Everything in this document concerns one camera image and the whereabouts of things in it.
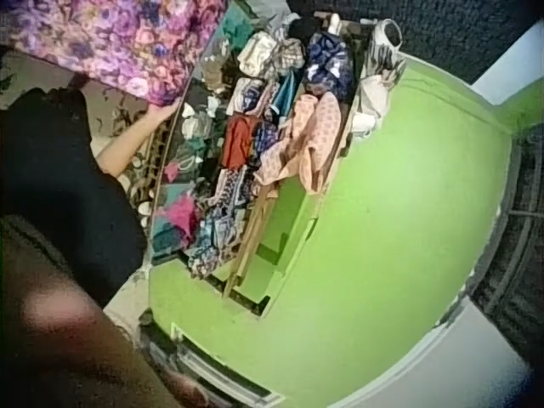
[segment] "blue patterned fabric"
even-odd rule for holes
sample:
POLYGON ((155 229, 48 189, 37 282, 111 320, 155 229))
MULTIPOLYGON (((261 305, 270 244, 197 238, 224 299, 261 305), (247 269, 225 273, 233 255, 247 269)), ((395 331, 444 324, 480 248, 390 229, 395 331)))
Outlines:
POLYGON ((257 125, 253 135, 253 150, 250 164, 252 167, 261 167, 261 155, 278 141, 278 128, 270 122, 261 122, 257 125))
POLYGON ((332 92, 345 100, 354 83, 354 63, 348 45, 328 32, 316 32, 308 46, 308 64, 303 84, 306 90, 321 96, 332 92))

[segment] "green surface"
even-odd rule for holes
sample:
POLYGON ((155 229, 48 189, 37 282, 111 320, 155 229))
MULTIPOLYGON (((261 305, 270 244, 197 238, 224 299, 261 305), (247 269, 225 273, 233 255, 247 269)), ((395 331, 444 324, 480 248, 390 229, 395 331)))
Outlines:
MULTIPOLYGON (((221 300, 174 261, 151 271, 165 332, 175 322, 219 361, 285 395, 283 406, 303 408, 363 387, 422 338, 485 245, 511 139, 490 107, 425 65, 409 65, 391 104, 382 129, 343 160, 314 233, 279 271, 283 287, 266 317, 221 300)), ((285 223, 270 223, 270 247, 289 230, 297 194, 280 196, 285 223)), ((250 274, 263 263, 277 269, 256 258, 250 274)))
POLYGON ((526 129, 544 122, 544 78, 527 85, 497 107, 498 115, 513 128, 526 129))

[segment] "brown fabric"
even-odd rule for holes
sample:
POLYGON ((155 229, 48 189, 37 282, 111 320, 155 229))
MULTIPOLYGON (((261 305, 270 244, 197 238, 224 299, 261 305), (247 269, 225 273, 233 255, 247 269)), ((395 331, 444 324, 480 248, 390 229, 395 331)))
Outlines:
POLYGON ((237 169, 247 163, 252 148, 252 135, 261 120, 245 115, 231 116, 227 123, 227 131, 223 146, 221 165, 237 169))
POLYGON ((19 217, 0 227, 3 397, 36 408, 179 408, 50 242, 19 217))

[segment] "fabric pile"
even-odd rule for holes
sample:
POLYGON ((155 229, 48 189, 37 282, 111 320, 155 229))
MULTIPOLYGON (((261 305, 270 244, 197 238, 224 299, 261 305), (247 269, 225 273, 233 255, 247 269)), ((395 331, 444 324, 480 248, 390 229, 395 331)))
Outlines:
POLYGON ((225 0, 8 2, 6 43, 156 105, 186 89, 225 0))
POLYGON ((183 142, 171 146, 163 174, 179 192, 162 199, 156 216, 167 222, 153 243, 158 252, 183 253, 194 277, 206 278, 236 256, 263 186, 298 176, 309 194, 322 191, 340 133, 339 100, 354 85, 353 59, 338 34, 320 24, 309 32, 305 21, 315 23, 289 14, 275 29, 253 33, 238 54, 232 39, 219 38, 203 63, 203 82, 189 89, 178 125, 183 142), (224 68, 231 60, 237 71, 229 85, 224 68), (297 98, 301 83, 305 93, 297 98), (211 124, 209 107, 191 101, 197 88, 225 100, 211 124), (222 119, 226 126, 217 126, 222 119), (195 172, 184 177, 186 167, 195 172))

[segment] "floral blanket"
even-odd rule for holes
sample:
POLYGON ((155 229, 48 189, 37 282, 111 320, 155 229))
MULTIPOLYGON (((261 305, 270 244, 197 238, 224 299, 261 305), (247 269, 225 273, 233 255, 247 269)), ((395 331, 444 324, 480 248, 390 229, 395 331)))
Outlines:
POLYGON ((8 2, 6 45, 164 105, 185 90, 227 0, 8 2))

